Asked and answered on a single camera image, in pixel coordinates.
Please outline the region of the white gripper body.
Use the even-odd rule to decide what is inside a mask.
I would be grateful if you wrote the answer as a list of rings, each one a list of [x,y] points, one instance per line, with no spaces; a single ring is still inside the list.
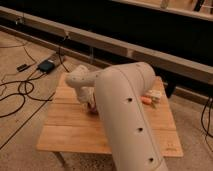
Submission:
[[[80,103],[90,103],[95,105],[94,89],[91,87],[82,87],[78,90],[77,99]]]

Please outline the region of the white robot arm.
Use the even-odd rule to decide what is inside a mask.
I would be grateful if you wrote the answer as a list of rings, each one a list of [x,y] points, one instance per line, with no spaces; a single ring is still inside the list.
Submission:
[[[144,62],[94,72],[80,65],[66,76],[79,102],[95,103],[117,171],[168,171],[141,102],[154,81]]]

